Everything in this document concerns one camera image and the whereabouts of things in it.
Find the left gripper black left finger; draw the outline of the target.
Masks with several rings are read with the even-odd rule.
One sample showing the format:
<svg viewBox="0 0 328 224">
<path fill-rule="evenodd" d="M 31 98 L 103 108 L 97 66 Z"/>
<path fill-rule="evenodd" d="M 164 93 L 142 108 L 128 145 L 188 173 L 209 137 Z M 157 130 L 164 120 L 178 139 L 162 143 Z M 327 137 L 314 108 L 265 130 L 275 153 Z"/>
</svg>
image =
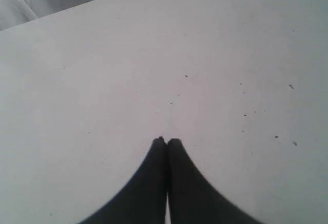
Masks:
<svg viewBox="0 0 328 224">
<path fill-rule="evenodd" d="M 167 144 L 158 137 L 126 185 L 82 223 L 165 223 L 167 184 Z"/>
</svg>

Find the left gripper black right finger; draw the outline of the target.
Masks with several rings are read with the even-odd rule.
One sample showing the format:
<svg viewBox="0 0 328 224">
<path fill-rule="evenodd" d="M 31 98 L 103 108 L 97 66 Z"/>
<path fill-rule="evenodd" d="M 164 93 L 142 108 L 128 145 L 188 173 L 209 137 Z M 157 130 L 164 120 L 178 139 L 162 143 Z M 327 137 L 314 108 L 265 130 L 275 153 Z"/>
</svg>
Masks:
<svg viewBox="0 0 328 224">
<path fill-rule="evenodd" d="M 193 164 L 180 139 L 167 143 L 171 223 L 259 223 L 225 199 Z"/>
</svg>

